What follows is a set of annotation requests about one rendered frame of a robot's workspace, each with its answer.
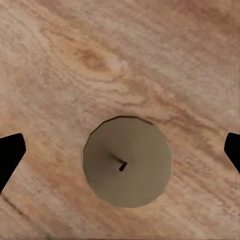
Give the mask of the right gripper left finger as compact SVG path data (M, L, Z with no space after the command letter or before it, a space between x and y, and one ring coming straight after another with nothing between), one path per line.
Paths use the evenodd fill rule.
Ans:
M26 152L22 133L0 138L0 193Z

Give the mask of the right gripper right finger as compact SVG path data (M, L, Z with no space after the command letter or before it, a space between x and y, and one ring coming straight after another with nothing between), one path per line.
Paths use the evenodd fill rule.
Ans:
M227 135L224 151L240 173L240 135L229 133Z

